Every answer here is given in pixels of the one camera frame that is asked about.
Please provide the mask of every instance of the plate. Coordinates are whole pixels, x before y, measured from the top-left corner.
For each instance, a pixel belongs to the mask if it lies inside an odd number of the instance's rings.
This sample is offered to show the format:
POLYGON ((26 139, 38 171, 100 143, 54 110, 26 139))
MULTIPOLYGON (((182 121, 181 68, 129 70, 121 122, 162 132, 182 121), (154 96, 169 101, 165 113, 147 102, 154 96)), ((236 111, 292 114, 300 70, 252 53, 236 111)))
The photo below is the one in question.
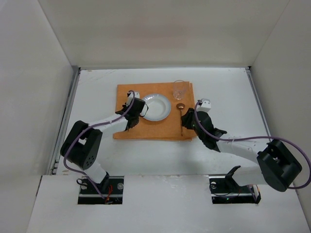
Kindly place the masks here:
POLYGON ((150 121, 159 121, 167 118, 171 112, 170 101, 161 94, 150 94, 145 96, 143 101, 148 106, 148 111, 144 118, 150 121))

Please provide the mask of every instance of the wall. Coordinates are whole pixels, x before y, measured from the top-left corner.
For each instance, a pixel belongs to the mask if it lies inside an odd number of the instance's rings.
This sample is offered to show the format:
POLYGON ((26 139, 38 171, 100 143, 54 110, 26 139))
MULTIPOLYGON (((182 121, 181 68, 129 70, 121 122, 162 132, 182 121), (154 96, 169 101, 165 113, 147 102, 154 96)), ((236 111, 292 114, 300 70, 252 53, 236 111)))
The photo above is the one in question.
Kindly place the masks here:
POLYGON ((288 0, 39 0, 72 65, 248 66, 288 0))
POLYGON ((0 232, 26 232, 72 69, 37 0, 0 0, 0 232))
MULTIPOLYGON (((291 0, 251 71, 273 135, 296 142, 311 158, 311 1, 291 0)), ((306 162, 296 185, 309 177, 306 162)), ((311 225, 311 185, 299 199, 311 225)))

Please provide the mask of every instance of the spoon handle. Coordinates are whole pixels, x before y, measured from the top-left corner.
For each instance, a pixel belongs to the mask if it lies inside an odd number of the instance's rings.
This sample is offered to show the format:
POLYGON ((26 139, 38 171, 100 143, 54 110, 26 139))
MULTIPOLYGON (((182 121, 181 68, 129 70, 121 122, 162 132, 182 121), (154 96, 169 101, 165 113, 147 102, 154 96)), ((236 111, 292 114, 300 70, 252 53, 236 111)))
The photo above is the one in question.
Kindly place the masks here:
POLYGON ((181 132, 181 135, 183 136, 183 126, 181 124, 181 116, 182 116, 182 112, 181 112, 181 109, 180 109, 180 132, 181 132))

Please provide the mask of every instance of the spoon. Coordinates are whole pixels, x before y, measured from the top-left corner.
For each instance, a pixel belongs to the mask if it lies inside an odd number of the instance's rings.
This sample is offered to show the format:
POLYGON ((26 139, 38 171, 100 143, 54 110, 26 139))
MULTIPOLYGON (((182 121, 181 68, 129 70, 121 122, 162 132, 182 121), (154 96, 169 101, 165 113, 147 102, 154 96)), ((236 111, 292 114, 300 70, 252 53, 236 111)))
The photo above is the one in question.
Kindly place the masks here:
POLYGON ((185 108, 185 105, 183 103, 178 103, 176 105, 176 108, 180 110, 180 131, 181 131, 181 135, 183 136, 183 126, 181 125, 181 116, 182 116, 182 111, 185 108))

